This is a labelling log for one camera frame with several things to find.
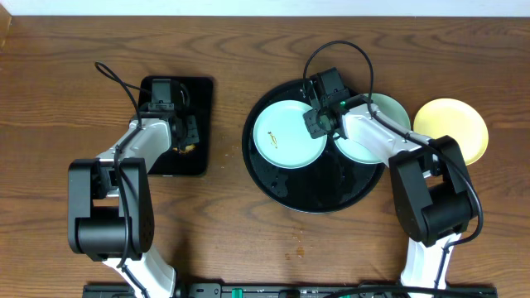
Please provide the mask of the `green and yellow sponge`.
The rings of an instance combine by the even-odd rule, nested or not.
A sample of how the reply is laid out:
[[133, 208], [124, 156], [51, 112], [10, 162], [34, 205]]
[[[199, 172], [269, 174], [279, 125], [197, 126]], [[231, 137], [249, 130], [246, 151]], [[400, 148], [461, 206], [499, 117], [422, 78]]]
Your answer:
[[180, 155], [187, 155], [196, 149], [196, 144], [185, 145], [183, 147], [173, 147], [172, 150]]

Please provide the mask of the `light blue plate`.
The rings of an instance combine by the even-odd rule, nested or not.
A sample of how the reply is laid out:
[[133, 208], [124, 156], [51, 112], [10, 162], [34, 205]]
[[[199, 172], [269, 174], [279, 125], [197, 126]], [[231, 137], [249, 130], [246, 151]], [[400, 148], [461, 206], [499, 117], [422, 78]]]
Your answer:
[[324, 151], [326, 138], [314, 139], [303, 115], [311, 111], [307, 103], [282, 100], [266, 107], [253, 125], [253, 141], [259, 154], [283, 169], [310, 165]]

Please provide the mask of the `yellow plate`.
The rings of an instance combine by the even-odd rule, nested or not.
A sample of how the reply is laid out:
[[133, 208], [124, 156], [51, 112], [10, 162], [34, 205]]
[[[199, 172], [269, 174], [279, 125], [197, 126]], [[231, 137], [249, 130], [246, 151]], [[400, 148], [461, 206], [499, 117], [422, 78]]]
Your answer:
[[469, 104], [457, 99], [434, 99], [417, 112], [413, 130], [437, 139], [449, 136], [458, 142], [465, 164], [479, 160], [489, 144], [484, 119]]

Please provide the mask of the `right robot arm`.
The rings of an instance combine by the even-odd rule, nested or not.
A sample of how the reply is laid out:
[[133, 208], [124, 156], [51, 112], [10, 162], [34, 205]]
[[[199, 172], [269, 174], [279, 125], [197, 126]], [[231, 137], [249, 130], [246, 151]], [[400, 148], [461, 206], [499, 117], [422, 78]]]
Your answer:
[[371, 94], [352, 95], [332, 68], [302, 78], [312, 109], [304, 121], [311, 137], [339, 137], [359, 143], [390, 170], [397, 218], [409, 237], [401, 283], [430, 290], [446, 288], [454, 247], [471, 219], [483, 211], [457, 141], [433, 139], [393, 121]]

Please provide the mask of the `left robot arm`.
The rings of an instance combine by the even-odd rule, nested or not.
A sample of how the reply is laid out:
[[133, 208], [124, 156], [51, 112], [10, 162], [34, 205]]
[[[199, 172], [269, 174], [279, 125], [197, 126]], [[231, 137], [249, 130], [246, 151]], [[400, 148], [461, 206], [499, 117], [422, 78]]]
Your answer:
[[84, 297], [184, 297], [175, 268], [153, 246], [154, 212], [148, 172], [172, 150], [200, 140], [193, 96], [210, 79], [152, 76], [128, 130], [92, 159], [68, 170], [68, 242], [73, 252], [114, 269], [122, 285], [86, 285]]

